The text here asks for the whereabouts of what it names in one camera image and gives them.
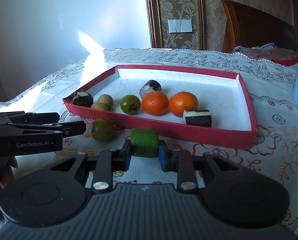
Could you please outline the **person left hand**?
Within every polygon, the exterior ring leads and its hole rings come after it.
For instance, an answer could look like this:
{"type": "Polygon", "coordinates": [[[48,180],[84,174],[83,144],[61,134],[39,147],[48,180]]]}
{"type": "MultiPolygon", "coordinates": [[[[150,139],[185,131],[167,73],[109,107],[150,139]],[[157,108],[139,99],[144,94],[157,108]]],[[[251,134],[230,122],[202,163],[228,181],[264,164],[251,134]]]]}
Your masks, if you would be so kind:
{"type": "Polygon", "coordinates": [[[10,182],[15,180],[13,168],[18,168],[18,162],[14,156],[9,157],[6,166],[0,168],[0,194],[10,182]]]}

